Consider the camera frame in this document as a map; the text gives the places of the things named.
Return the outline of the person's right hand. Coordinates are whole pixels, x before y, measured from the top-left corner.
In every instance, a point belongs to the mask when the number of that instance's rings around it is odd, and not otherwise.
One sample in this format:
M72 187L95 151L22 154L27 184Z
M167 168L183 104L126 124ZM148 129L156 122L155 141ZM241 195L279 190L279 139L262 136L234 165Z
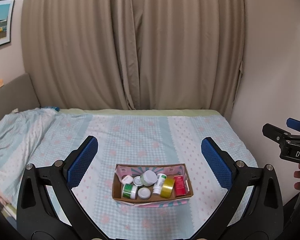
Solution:
M300 164L298 164L298 170L294 172L293 176L295 179L299 180L294 184L294 189L300 191Z

